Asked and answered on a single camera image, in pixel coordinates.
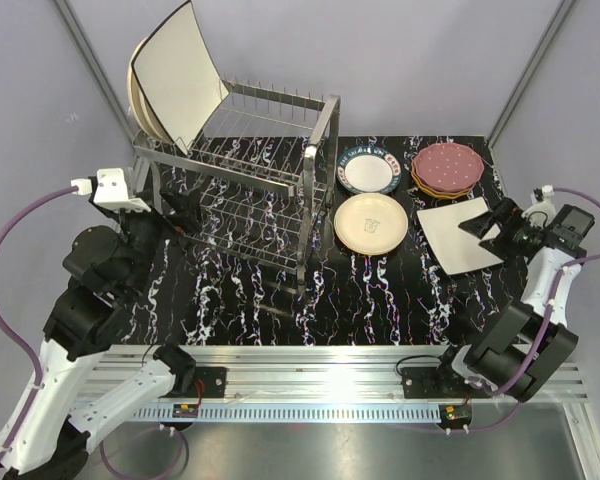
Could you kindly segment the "pink dotted plate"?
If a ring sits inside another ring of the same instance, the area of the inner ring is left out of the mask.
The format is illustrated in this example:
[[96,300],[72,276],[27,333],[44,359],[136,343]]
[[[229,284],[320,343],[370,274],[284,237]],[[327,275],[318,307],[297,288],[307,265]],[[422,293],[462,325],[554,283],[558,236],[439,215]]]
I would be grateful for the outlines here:
[[414,172],[411,173],[411,177],[420,190],[425,192],[427,195],[439,198],[439,199],[455,199],[465,195],[468,195],[471,190],[461,190],[459,192],[445,192],[435,190],[433,187],[427,186]]
[[455,142],[435,143],[418,152],[412,170],[428,187],[441,192],[471,189],[482,177],[484,162],[468,146]]

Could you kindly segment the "cream square plate black rim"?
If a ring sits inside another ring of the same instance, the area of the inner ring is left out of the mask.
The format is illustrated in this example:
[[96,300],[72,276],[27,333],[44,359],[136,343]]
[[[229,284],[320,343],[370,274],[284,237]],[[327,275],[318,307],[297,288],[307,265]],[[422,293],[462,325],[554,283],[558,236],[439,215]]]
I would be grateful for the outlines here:
[[426,240],[447,275],[469,273],[502,263],[499,257],[479,245],[478,238],[458,227],[461,222],[487,211],[484,198],[478,197],[417,212]]

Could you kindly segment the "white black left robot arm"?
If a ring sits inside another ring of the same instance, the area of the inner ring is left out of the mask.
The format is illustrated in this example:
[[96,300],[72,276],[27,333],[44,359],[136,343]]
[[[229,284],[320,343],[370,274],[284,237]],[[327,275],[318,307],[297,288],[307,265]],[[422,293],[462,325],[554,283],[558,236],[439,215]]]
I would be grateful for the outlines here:
[[[33,211],[81,192],[81,187],[71,186],[25,207],[0,230],[0,247]],[[129,379],[89,406],[73,410],[89,373],[113,346],[118,329],[130,320],[161,237],[182,231],[177,216],[160,213],[142,198],[108,207],[94,192],[87,197],[119,228],[89,227],[73,240],[63,261],[70,280],[44,325],[40,348],[34,350],[0,313],[0,330],[33,366],[0,431],[0,469],[7,479],[73,479],[101,442],[142,406],[165,395],[183,397],[199,387],[193,357],[167,341]]]

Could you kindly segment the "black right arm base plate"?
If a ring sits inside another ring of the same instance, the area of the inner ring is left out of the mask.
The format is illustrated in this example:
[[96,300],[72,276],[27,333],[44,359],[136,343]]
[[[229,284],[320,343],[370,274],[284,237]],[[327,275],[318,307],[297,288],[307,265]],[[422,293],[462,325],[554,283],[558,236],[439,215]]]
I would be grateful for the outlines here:
[[400,367],[405,399],[486,399],[483,390],[474,389],[451,369],[440,367]]

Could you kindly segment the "white round plate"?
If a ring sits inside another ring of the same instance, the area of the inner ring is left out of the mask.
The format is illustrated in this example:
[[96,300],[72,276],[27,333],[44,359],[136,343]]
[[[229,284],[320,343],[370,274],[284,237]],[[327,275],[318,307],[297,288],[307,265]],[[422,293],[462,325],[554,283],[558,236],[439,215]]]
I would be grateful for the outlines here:
[[393,198],[379,193],[350,197],[334,215],[336,237],[349,250],[367,256],[384,255],[406,237],[409,220]]

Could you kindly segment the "pink dotted plate front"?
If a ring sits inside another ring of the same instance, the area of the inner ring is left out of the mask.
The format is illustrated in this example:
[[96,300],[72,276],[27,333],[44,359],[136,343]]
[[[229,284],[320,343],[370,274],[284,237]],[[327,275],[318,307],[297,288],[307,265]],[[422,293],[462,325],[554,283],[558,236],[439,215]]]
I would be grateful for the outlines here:
[[461,190],[459,192],[445,192],[435,190],[433,187],[427,186],[414,172],[411,173],[411,177],[420,190],[425,192],[427,195],[439,198],[439,199],[455,199],[465,195],[468,195],[471,190]]

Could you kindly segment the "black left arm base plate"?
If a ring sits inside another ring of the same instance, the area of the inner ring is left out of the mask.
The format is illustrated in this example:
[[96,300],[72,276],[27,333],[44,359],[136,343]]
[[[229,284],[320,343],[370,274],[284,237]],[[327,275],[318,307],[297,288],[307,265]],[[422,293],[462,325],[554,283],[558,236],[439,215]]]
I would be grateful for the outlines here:
[[203,399],[222,399],[227,386],[227,373],[225,367],[197,367],[189,388],[181,392],[172,391],[166,398],[197,398],[201,393]]

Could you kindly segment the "orange dotted plate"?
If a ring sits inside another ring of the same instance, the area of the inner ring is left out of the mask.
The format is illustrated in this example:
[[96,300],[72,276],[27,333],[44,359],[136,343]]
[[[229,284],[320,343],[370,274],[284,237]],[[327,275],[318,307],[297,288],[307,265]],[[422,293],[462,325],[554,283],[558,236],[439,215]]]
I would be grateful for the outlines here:
[[432,198],[435,198],[435,199],[440,199],[440,200],[455,200],[459,197],[466,195],[466,193],[467,193],[467,192],[459,192],[456,194],[439,193],[439,192],[434,192],[420,184],[417,184],[417,186],[418,186],[419,190],[422,191],[423,193],[425,193],[426,195],[428,195]]

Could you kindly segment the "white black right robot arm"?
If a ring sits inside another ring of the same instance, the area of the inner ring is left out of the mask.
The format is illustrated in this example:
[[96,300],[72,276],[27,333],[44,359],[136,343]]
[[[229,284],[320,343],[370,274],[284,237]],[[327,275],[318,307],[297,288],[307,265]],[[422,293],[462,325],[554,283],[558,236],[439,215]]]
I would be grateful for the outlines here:
[[568,359],[578,337],[566,326],[566,301],[586,251],[581,243],[594,216],[565,204],[538,221],[539,208],[523,211],[506,198],[496,207],[460,223],[464,232],[501,260],[524,258],[528,277],[521,298],[468,344],[448,348],[433,372],[445,397],[481,391],[531,399]]

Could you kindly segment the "white plate teal rim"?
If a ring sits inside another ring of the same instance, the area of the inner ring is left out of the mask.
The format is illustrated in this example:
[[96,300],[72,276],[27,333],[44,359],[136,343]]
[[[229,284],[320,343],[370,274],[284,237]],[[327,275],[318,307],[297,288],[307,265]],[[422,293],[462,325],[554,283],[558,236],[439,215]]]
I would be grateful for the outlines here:
[[400,162],[376,146],[348,149],[336,163],[336,178],[352,194],[389,194],[397,188],[401,177]]

